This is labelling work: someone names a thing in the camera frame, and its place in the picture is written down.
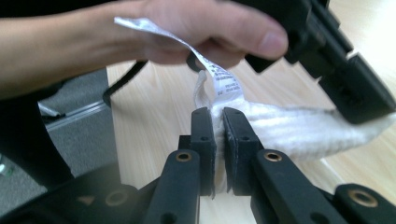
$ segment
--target wooden table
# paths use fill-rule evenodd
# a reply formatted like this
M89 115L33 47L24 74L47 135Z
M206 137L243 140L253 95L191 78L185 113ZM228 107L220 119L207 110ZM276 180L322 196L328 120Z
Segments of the wooden table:
M396 1L332 0L330 8L341 30L396 95ZM109 66L109 83L131 62ZM255 75L242 62L236 74L247 99L270 105L305 105L332 108L332 102L304 70L278 62ZM112 111L121 178L138 188L161 174L178 137L190 134L192 93L197 75L187 66L148 64L137 78L112 97ZM211 82L206 91L213 95ZM396 203L396 125L370 144L318 161L298 162L318 187L333 193L341 183L354 182L376 190ZM201 198L201 223L255 223L249 197L217 195Z

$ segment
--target fingernail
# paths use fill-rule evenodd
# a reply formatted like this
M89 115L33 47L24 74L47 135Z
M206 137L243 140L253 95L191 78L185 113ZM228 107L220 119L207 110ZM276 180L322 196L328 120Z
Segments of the fingernail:
M278 58L286 53L288 38L279 32L268 32L262 40L259 51L266 57Z

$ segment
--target human hand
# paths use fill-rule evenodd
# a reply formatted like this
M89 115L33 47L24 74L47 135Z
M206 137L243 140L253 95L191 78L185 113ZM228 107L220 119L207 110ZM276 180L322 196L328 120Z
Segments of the human hand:
M236 65L247 53L277 59L287 50L283 28L258 10L214 0L145 0L143 17L183 39L219 65ZM155 63L184 63L189 51L166 37L141 34L143 57Z

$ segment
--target human arm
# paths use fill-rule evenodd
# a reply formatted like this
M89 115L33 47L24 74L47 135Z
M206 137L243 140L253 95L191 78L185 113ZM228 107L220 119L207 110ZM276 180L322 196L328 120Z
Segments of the human arm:
M212 0L119 1L53 16L2 19L0 98L127 60L185 62L189 53L175 41L120 27L113 22L116 16L150 18L225 66L237 64L246 52L278 58L288 44L268 16Z

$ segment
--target white care tag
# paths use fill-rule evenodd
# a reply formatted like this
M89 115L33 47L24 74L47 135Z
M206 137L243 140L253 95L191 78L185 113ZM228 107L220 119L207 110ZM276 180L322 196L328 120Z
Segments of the white care tag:
M163 30L158 27L154 22L147 18L130 19L130 18L114 18L114 22L118 25L122 25L128 28L132 28L139 31L145 31L156 35L163 35L175 39L187 48L189 48L197 57L197 59L204 65L206 70L210 73L213 78L213 85L216 92L215 104L222 104L236 99L244 99L241 85L239 84L236 77L220 67L219 65L210 62L202 54L200 54L195 48L190 46L188 43L178 38L177 36Z

